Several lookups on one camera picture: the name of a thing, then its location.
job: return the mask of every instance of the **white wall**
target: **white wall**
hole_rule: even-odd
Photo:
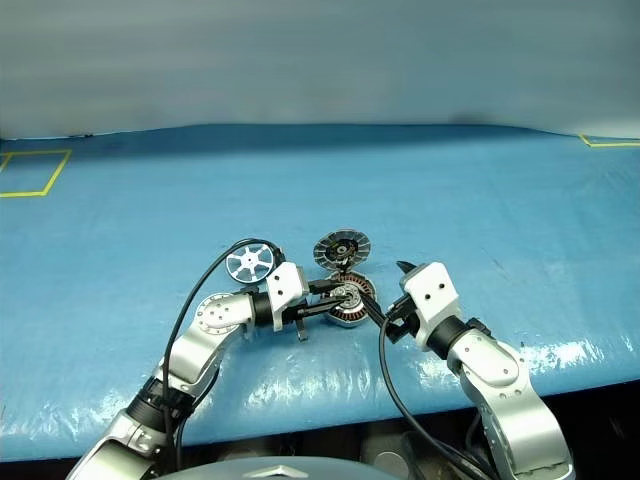
[[[0,0],[0,136],[467,122],[640,136],[638,0]]]

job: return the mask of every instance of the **yellow tape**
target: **yellow tape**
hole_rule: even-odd
[[[49,155],[49,154],[56,154],[56,153],[64,153],[64,157],[60,161],[60,163],[58,164],[58,166],[54,170],[53,174],[51,175],[51,177],[47,181],[47,184],[44,186],[44,188],[42,190],[33,191],[33,192],[0,192],[0,198],[44,197],[44,196],[48,195],[49,190],[51,190],[51,188],[53,187],[53,184],[56,183],[56,180],[60,176],[60,173],[62,172],[62,169],[64,168],[64,166],[69,161],[69,158],[71,157],[71,150],[70,149],[65,149],[65,150],[33,150],[33,151],[25,151],[25,152],[5,152],[5,153],[3,153],[2,155],[5,158],[2,161],[2,163],[0,164],[0,172],[2,172],[2,170],[4,170],[4,168],[7,166],[7,164],[9,163],[9,160],[11,160],[15,156],[19,156],[19,155]]]
[[[607,142],[607,143],[599,143],[592,142],[587,138],[586,135],[580,134],[578,135],[580,139],[591,148],[611,148],[611,147],[640,147],[640,141],[638,142]]]

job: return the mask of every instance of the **robotic arm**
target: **robotic arm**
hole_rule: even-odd
[[[159,476],[159,466],[173,445],[164,418],[170,407],[172,423],[191,415],[217,377],[224,351],[253,328],[273,325],[274,331],[295,322],[300,340],[306,339],[303,318],[330,310],[345,300],[330,297],[308,305],[308,294],[321,294],[340,284],[327,280],[308,283],[296,264],[283,262],[267,278],[267,291],[248,288],[235,294],[207,297],[193,322],[171,349],[169,397],[163,396],[163,362],[133,401],[121,410],[106,432],[71,471],[67,480],[139,480]]]
[[[386,334],[395,343],[410,333],[420,349],[447,361],[482,416],[500,479],[574,479],[560,426],[533,390],[524,358],[477,319],[460,320],[458,293],[443,264],[398,265],[405,294],[387,312]]]

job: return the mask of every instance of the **blue table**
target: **blue table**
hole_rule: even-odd
[[[321,278],[314,243],[364,231],[373,249],[359,270],[382,305],[400,294],[395,260],[443,261],[467,316],[521,346],[541,394],[640,378],[640,149],[454,126],[208,126],[2,144],[66,149],[48,195],[0,198],[3,461],[92,445],[160,359],[193,282],[246,236],[282,245]],[[13,155],[0,191],[44,185],[64,154],[48,155]],[[221,271],[199,299],[236,285]],[[236,344],[187,443],[398,416],[374,325],[317,318],[308,329],[305,344],[292,329]],[[415,413],[469,405],[410,338],[389,363]]]

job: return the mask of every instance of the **gray wall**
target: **gray wall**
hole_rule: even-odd
[[[0,136],[211,122],[640,136],[638,0],[0,0]]]

